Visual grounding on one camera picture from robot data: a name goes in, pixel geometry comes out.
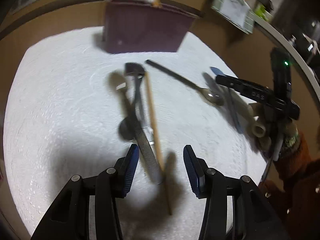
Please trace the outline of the dark metal spoon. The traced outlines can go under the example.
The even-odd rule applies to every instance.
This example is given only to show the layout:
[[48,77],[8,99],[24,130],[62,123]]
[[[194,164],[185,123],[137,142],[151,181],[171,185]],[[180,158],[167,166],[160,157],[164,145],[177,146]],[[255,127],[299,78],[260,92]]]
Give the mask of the dark metal spoon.
[[197,84],[193,83],[192,81],[186,79],[185,77],[177,74],[176,72],[158,64],[155,61],[152,61],[150,59],[147,59],[145,61],[146,64],[168,74],[169,76],[175,78],[178,81],[181,81],[182,83],[184,83],[185,85],[187,85],[188,87],[196,90],[197,92],[199,92],[209,103],[217,105],[217,106],[223,106],[224,105],[224,99],[222,98],[222,96],[220,94],[217,94],[216,92],[213,92],[211,89],[209,88],[203,88],[203,87],[199,87]]

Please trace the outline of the green white dish towel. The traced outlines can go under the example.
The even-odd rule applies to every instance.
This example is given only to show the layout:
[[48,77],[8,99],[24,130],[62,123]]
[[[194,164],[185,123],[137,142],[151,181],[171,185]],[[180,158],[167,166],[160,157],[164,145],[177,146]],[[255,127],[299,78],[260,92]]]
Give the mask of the green white dish towel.
[[254,14],[245,0],[213,0],[211,8],[244,33],[253,33]]

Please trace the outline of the black ladle spoon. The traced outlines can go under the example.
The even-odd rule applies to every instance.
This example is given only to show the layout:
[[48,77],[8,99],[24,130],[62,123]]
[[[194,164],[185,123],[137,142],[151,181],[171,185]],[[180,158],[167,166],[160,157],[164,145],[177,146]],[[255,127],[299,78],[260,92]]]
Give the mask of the black ladle spoon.
[[125,113],[125,118],[120,122],[119,125],[119,134],[124,140],[135,141],[135,135],[130,124],[131,103],[127,98],[128,86],[126,78],[124,75],[120,74],[120,72],[114,71],[109,75],[108,80],[110,86],[120,97],[121,106],[123,108],[123,112]]

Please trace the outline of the wooden chopstick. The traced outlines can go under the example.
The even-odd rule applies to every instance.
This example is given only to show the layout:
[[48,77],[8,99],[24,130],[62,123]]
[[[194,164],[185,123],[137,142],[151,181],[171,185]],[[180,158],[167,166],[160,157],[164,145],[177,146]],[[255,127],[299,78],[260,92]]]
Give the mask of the wooden chopstick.
[[172,208],[169,199],[168,193],[168,185],[167,185],[167,176],[165,174],[165,165],[163,160],[163,154],[161,151],[161,141],[159,139],[159,133],[157,128],[157,120],[156,120],[156,112],[155,112],[155,105],[153,101],[153,94],[152,94],[152,87],[151,87],[151,80],[148,72],[145,72],[145,87],[146,87],[146,97],[148,101],[148,109],[149,109],[149,117],[150,117],[150,124],[153,130],[153,139],[154,139],[154,148],[156,152],[156,159],[161,168],[161,172],[163,175],[163,189],[165,194],[165,200],[167,204],[168,214],[172,216]]

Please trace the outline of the purple plastic utensil bin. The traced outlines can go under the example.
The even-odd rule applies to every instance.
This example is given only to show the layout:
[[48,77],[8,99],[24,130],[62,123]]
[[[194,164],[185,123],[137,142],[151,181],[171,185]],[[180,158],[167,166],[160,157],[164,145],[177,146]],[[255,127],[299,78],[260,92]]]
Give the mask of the purple plastic utensil bin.
[[111,54],[178,51],[197,15],[143,0],[107,0],[103,42]]

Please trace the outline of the white paper towel mat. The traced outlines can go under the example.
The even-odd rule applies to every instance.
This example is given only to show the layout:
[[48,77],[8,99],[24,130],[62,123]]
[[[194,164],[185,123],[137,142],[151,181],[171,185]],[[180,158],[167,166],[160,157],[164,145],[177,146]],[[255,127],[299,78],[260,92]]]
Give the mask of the white paper towel mat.
[[[33,233],[74,174],[91,177],[127,153],[118,126],[125,116],[110,84],[127,62],[155,61],[204,87],[212,67],[232,75],[198,37],[185,35],[175,53],[109,54],[101,27],[51,36],[30,47],[16,72],[5,110],[4,162],[17,211]],[[138,164],[132,188],[118,201],[125,239],[197,239],[205,201],[193,194],[183,162],[191,145],[225,176],[246,174],[256,183],[265,161],[253,140],[233,127],[226,107],[215,107],[195,90],[159,70],[148,72],[161,149],[168,169],[172,215],[163,194]]]

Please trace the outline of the blue spoon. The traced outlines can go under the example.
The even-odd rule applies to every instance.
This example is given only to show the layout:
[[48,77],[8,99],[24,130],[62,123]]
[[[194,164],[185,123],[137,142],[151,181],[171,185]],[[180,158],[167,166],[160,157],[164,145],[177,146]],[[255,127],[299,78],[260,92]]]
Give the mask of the blue spoon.
[[216,81],[208,74],[203,73],[203,78],[206,81],[207,86],[213,92],[217,98],[218,105],[225,108],[229,115],[229,120],[239,134],[244,134],[244,129],[240,124],[238,113],[236,111],[236,105],[234,97],[232,96],[231,90],[227,87],[220,86]]

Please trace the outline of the black handled metal utensil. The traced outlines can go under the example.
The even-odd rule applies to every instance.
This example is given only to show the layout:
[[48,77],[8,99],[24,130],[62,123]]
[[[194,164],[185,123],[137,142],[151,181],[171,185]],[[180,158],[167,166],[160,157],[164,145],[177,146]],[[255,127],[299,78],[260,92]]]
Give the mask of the black handled metal utensil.
[[147,125],[140,91],[144,74],[145,70],[141,64],[134,62],[125,63],[125,75],[133,76],[135,80],[135,97],[132,102],[133,114],[130,114],[129,124],[133,129],[135,140],[144,159],[146,171],[151,181],[159,185],[163,182],[163,174],[144,132]]

